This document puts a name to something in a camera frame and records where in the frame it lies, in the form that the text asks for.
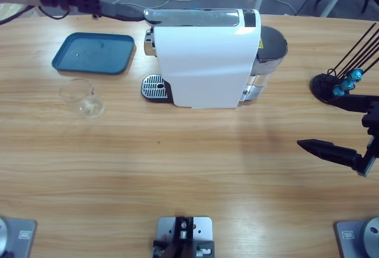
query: white coffee machine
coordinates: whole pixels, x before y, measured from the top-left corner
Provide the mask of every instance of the white coffee machine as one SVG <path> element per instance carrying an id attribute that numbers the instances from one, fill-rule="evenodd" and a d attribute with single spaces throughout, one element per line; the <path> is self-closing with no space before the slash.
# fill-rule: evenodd
<path id="1" fill-rule="evenodd" d="M 160 75 L 142 94 L 180 107 L 234 108 L 256 99 L 287 54 L 282 34 L 262 27 L 254 9 L 146 9 L 146 55 Z"/>

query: table surface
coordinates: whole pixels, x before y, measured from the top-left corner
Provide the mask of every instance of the table surface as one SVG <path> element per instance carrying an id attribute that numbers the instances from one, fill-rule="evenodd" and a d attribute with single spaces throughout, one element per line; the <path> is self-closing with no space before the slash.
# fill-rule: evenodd
<path id="1" fill-rule="evenodd" d="M 379 214 L 379 167 L 368 178 L 296 141 L 364 153 L 363 114 L 316 100 L 310 79 L 333 67 L 368 21 L 262 16 L 289 53 L 262 96 L 236 109 L 154 104 L 140 93 L 159 71 L 143 22 L 89 16 L 19 19 L 0 28 L 0 213 L 38 221 L 31 257 L 150 257 L 162 216 L 209 216 L 217 257 L 338 257 L 333 223 Z M 74 32 L 129 34 L 119 76 L 58 73 Z M 61 103 L 59 86 L 89 79 L 107 108 L 93 120 Z M 378 70 L 356 89 L 379 94 Z"/>

